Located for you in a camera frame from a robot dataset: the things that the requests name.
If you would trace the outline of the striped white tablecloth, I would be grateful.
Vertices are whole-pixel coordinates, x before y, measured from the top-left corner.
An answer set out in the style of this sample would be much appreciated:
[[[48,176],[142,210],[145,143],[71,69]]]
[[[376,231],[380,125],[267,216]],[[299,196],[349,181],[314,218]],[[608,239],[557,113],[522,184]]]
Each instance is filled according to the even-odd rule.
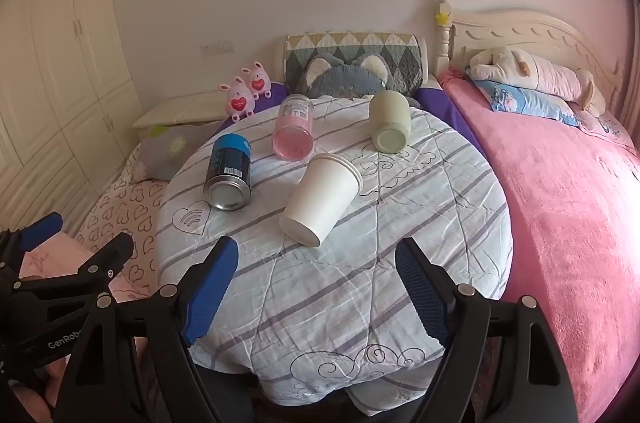
[[[363,183],[320,247],[279,226],[306,166],[271,146],[278,112],[235,125],[252,148],[247,206],[221,212],[204,193],[203,143],[165,190],[155,235],[158,279],[175,283],[224,235],[239,264],[207,334],[192,347],[206,369],[257,377],[268,399],[303,406],[344,391],[375,415],[422,397],[442,357],[395,268],[404,238],[451,279],[496,299],[513,255],[506,195],[486,158],[442,120],[411,112],[407,148],[372,146],[366,100],[314,102],[314,149],[349,161]]]

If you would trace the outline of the grey cat ear cushion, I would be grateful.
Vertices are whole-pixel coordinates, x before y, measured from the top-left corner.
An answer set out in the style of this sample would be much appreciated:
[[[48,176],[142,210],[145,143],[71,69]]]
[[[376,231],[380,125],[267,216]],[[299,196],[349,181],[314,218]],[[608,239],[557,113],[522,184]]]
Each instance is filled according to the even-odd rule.
[[[362,98],[387,89],[390,69],[378,54],[363,54],[352,63],[321,53],[307,65],[296,94],[309,99],[320,97]]]

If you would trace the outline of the cream bedside table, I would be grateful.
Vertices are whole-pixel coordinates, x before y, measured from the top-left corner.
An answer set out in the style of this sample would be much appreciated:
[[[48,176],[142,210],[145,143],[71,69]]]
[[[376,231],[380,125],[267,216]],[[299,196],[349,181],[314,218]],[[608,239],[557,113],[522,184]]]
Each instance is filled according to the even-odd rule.
[[[169,98],[146,112],[132,124],[141,139],[156,125],[174,126],[222,122],[228,117],[224,105],[227,94],[216,90]]]

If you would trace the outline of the cream wardrobe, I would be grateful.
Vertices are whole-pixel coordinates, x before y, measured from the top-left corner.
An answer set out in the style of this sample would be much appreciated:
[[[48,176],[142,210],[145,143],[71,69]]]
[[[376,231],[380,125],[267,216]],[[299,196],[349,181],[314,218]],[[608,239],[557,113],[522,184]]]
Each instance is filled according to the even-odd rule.
[[[1,0],[1,226],[74,233],[137,146],[113,0]]]

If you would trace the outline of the light pink quilt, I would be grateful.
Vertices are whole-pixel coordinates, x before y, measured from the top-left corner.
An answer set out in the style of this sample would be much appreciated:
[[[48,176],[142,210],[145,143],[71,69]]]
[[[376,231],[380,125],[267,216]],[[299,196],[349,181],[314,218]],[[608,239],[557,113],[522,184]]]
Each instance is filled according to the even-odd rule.
[[[93,253],[78,241],[64,232],[58,232],[35,250],[25,254],[20,278],[55,278],[73,275],[92,255]],[[111,281],[110,290],[119,302],[135,301],[149,296],[148,292],[137,289],[122,273]]]

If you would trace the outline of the grey sun print pillow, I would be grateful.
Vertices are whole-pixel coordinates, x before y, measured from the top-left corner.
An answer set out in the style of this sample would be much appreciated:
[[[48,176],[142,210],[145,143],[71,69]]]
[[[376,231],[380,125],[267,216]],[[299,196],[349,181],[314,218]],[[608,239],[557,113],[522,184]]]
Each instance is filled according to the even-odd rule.
[[[219,123],[155,126],[142,140],[131,181],[170,181],[186,160],[215,134]]]

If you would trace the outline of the pale green ceramic cup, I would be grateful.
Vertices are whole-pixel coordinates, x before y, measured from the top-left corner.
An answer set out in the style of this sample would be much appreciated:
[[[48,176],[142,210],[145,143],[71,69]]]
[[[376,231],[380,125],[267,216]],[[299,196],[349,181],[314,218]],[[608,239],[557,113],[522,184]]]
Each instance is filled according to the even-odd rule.
[[[372,142],[378,151],[396,154],[405,149],[411,132],[407,98],[393,90],[375,94],[369,105],[369,127]]]

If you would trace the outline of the pink bunny plush rear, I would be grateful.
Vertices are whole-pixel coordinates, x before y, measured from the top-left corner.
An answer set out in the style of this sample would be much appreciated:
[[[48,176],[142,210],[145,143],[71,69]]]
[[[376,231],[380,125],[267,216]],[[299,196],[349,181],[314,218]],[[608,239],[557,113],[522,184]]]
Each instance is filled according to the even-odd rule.
[[[272,96],[271,79],[260,62],[255,61],[250,68],[242,68],[242,73],[245,83],[250,88],[255,100],[260,98],[269,99]]]

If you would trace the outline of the blue cartoon pillow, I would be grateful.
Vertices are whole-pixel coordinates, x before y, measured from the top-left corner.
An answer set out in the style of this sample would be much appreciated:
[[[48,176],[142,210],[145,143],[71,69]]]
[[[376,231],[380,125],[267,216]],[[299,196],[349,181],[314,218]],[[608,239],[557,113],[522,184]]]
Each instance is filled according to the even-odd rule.
[[[494,112],[522,114],[556,120],[578,127],[580,120],[563,99],[533,89],[518,88],[491,80],[474,80],[476,88],[486,98]]]

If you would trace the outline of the cream wooden bed headboard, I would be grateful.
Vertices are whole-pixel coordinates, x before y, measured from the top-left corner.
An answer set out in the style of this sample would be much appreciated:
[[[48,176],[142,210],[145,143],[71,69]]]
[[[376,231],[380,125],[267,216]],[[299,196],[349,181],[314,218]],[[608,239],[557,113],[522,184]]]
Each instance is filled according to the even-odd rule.
[[[567,68],[590,71],[608,111],[620,113],[622,71],[609,68],[585,35],[555,16],[527,9],[463,11],[450,0],[436,0],[435,22],[436,75],[450,68],[463,70],[474,54],[485,49],[522,48]]]

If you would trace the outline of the heart print bed sheet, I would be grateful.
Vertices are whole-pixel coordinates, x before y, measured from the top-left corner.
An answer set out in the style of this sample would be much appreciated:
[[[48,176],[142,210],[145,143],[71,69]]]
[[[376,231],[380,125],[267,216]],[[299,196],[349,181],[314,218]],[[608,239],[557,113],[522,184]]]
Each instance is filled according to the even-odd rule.
[[[140,149],[138,144],[119,176],[104,189],[75,240],[95,252],[120,232],[128,233],[134,250],[122,275],[139,293],[151,295],[157,290],[155,232],[167,181],[134,181]]]

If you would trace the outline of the pink fleece blanket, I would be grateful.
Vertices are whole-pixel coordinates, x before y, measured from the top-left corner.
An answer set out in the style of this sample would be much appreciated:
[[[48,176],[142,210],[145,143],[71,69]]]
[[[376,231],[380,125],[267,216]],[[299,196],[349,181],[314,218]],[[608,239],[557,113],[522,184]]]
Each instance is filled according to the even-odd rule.
[[[557,120],[490,109],[465,74],[439,77],[506,194],[506,299],[536,297],[578,417],[603,417],[639,358],[639,159]]]

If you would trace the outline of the white pink dog plush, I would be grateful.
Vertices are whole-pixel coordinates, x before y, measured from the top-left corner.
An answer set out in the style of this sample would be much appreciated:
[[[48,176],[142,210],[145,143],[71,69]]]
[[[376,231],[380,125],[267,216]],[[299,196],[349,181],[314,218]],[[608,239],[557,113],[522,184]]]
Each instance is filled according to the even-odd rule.
[[[578,104],[594,117],[606,111],[606,102],[592,73],[585,68],[565,68],[514,47],[477,53],[469,62],[470,76],[514,87],[533,89]]]

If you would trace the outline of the diamond patterned quilted headboard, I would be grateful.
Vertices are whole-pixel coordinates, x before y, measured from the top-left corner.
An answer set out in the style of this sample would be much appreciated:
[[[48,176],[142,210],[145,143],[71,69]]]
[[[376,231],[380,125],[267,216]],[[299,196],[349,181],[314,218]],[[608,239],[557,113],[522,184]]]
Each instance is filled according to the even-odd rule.
[[[277,64],[280,81],[293,90],[318,54],[329,53],[346,63],[363,54],[380,56],[390,70],[388,85],[412,96],[430,79],[425,40],[410,33],[327,31],[289,34]]]

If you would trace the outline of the clear jar pink label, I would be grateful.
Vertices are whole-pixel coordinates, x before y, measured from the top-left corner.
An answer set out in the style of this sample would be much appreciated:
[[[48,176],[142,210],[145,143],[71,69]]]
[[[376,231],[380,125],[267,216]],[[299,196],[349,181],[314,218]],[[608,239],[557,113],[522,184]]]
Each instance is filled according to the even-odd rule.
[[[291,94],[280,105],[272,135],[274,153],[284,161],[303,161],[314,149],[314,105],[303,94]]]

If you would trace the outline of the blue black metal can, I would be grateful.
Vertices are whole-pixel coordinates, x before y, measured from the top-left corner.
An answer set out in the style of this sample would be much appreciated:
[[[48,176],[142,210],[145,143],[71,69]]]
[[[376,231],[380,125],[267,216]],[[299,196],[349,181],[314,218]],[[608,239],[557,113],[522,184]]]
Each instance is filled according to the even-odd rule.
[[[232,132],[215,141],[203,187],[204,198],[211,206],[231,212],[250,201],[251,156],[250,143],[239,134]]]

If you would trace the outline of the white paper cup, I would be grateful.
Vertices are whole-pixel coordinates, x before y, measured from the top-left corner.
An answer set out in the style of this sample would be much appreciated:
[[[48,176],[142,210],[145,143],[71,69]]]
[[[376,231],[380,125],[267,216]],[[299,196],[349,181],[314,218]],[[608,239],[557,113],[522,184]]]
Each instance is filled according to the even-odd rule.
[[[314,156],[280,218],[283,232],[304,247],[320,247],[360,193],[356,166],[335,154]]]

